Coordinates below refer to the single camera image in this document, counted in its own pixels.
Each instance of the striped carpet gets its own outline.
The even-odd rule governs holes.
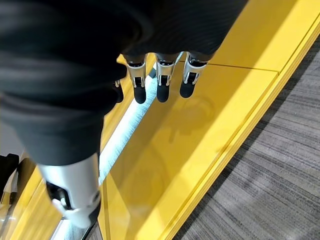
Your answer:
[[[320,37],[174,240],[320,240]]]

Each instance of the gray carpet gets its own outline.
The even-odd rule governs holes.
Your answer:
[[[320,240],[320,37],[174,240]]]

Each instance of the black fabric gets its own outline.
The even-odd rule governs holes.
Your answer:
[[[119,101],[120,53],[211,55],[246,2],[0,0],[1,117],[36,163],[81,161]]]
[[[135,44],[128,55],[175,54],[182,51],[211,56],[248,0],[164,0],[152,23],[154,34]]]

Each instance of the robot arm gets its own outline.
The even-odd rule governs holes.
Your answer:
[[[1,118],[16,130],[52,203],[80,228],[98,217],[103,118],[123,99],[127,61],[134,97],[146,100],[147,53],[157,56],[165,102],[186,51],[188,98],[247,0],[0,0]]]

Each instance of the yellow edge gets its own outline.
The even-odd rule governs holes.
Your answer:
[[[103,181],[103,184],[100,187],[101,193],[101,208],[100,214],[98,216],[98,223],[101,231],[103,240],[111,240],[110,236],[110,223],[109,223],[109,214],[108,214],[108,195],[107,195],[107,184],[106,181]]]
[[[244,140],[248,137],[249,133],[253,130],[255,125],[261,119],[263,114],[267,111],[271,103],[275,100],[277,95],[280,93],[286,82],[289,80],[290,76],[293,74],[295,69],[298,67],[299,63],[302,61],[303,57],[306,55],[313,42],[316,40],[320,33],[320,17],[314,21],[313,25],[309,29],[308,33],[305,35],[300,45],[297,47],[294,54],[291,56],[290,60],[287,62],[286,66],[279,73],[278,77],[275,79],[267,93],[261,99],[261,101],[256,106],[255,110],[245,121],[242,128],[235,135],[233,140],[227,147],[222,155],[217,159],[215,164],[211,169],[208,170],[203,176],[202,181],[197,186],[194,193],[188,199],[186,204],[182,209],[172,218],[170,224],[162,232],[159,239],[172,239],[178,230],[181,228],[183,223],[187,220],[188,216],[191,214],[193,209],[197,206],[200,200],[203,198],[205,193],[217,179],[221,171],[228,164],[232,156],[239,149]]]

